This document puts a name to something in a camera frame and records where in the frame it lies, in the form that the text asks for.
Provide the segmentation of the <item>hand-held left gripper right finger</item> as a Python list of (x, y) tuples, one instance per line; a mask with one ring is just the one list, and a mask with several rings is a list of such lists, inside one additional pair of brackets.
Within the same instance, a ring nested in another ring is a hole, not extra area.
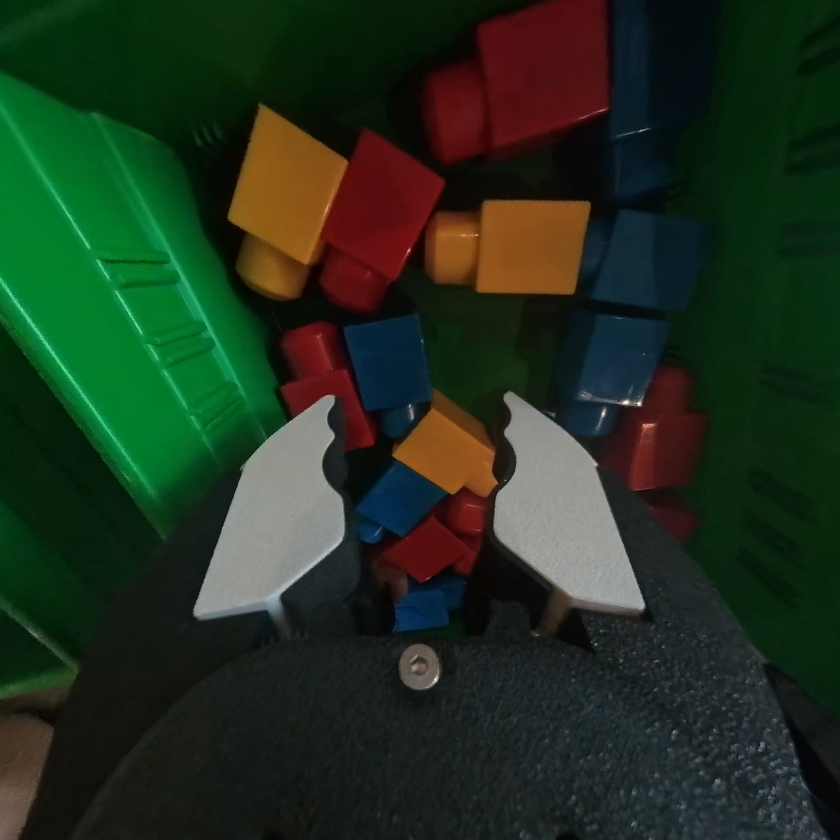
[(514, 392), (500, 453), (512, 458), (492, 502), (493, 545), (547, 591), (535, 634), (555, 636), (573, 611), (638, 620), (645, 600), (595, 460)]

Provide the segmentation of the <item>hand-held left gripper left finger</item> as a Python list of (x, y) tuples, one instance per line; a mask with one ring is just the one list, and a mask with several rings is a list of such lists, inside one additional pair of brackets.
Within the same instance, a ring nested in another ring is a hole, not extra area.
[(340, 399), (327, 395), (248, 458), (192, 609), (197, 621), (266, 613), (281, 633), (299, 634), (354, 593), (361, 552), (344, 432)]

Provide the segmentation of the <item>pile of colourful mega blocks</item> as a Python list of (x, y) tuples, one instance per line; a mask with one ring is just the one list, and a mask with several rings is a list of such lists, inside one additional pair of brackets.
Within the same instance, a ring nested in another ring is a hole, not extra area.
[(562, 298), (582, 287), (558, 355), (558, 410), (543, 414), (573, 437), (605, 436), (603, 466), (678, 539), (697, 523), (673, 489), (694, 479), (708, 426), (690, 406), (690, 374), (660, 363), (667, 316), (686, 309), (699, 274), (696, 220), (631, 207), (592, 217), (591, 203), (568, 199), (453, 212), (437, 209), (444, 188), (375, 131), (362, 130), (347, 160), (260, 104), (227, 213), (245, 233), (236, 270), (248, 288), (294, 301), (320, 267), (325, 301), (356, 317), (283, 329), (290, 379), (279, 393), (290, 420), (324, 396), (342, 404), (344, 489), (359, 542), (381, 543), (371, 572), (396, 633), (446, 626), (482, 546), (502, 554), (491, 505), (512, 462), (432, 386), (417, 313), (383, 308), (421, 234), (438, 285)]

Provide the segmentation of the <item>green plastic bin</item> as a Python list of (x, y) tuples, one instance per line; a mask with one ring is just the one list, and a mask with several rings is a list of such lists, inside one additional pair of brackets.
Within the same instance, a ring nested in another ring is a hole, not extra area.
[[(2, 2), (2, 697), (71, 679), (110, 595), (282, 418), (226, 278), (264, 102), (417, 152), (406, 94), (514, 2)], [(722, 2), (674, 210), (717, 249), (671, 357), (710, 415), (691, 548), (838, 708), (838, 2)]]

